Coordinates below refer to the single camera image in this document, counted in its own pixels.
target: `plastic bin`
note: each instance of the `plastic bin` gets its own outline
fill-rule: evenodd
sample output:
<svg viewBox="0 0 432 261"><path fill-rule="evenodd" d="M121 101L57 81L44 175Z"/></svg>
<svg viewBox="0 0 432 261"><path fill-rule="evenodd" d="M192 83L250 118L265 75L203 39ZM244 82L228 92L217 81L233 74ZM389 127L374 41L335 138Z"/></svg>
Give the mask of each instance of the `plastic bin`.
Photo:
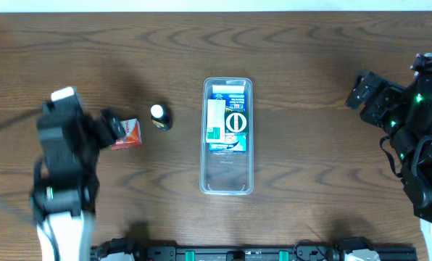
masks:
<svg viewBox="0 0 432 261"><path fill-rule="evenodd" d="M246 118L245 151L222 150L215 151L215 144L207 141L208 124L208 100L215 99L213 94L220 92L229 94L241 93L245 98L244 105L231 105L232 107L244 106L244 116ZM233 111L226 107L225 111L230 114ZM213 195L247 195L253 191L253 87L248 78L208 78L204 82L203 93L203 112L202 112L202 147L200 159L200 190L205 194Z"/></svg>

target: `white backdrop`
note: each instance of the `white backdrop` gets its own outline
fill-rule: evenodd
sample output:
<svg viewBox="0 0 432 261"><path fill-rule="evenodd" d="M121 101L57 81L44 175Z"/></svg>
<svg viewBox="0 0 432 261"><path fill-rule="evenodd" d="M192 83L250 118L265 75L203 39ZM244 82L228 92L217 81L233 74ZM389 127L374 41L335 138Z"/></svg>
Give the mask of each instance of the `white backdrop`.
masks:
<svg viewBox="0 0 432 261"><path fill-rule="evenodd" d="M0 12L432 11L432 0L0 0Z"/></svg>

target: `black bottle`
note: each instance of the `black bottle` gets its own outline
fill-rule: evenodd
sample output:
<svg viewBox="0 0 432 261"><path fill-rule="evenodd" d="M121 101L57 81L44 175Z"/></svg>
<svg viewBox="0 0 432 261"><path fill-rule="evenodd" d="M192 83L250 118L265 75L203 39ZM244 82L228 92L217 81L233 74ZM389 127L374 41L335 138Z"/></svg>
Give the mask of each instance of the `black bottle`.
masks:
<svg viewBox="0 0 432 261"><path fill-rule="evenodd" d="M173 122L169 110L163 104L155 104L150 109L151 121L163 131L171 129Z"/></svg>

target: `wooden table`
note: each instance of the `wooden table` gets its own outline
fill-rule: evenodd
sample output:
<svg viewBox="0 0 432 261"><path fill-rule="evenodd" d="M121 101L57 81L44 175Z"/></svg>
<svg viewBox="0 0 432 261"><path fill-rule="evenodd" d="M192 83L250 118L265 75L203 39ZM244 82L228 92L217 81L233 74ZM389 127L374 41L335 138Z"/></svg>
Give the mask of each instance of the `wooden table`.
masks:
<svg viewBox="0 0 432 261"><path fill-rule="evenodd" d="M432 51L431 13L0 14L0 260L39 260L28 192L41 155L32 110L77 86L86 110L141 121L144 145L102 152L94 243L128 234L181 245L366 236L417 247L419 220L344 102L358 70L401 84ZM254 82L254 192L199 190L203 82ZM168 132L149 119L166 101Z"/></svg>

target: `green led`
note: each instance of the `green led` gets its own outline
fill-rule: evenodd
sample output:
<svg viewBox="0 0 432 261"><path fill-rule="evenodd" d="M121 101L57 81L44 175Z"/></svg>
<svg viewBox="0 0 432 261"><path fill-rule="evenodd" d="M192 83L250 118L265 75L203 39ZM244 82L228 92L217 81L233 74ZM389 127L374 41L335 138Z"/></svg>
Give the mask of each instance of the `green led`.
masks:
<svg viewBox="0 0 432 261"><path fill-rule="evenodd" d="M422 97L422 95L418 94L416 96L416 102L419 103L420 101L424 100L424 98Z"/></svg>

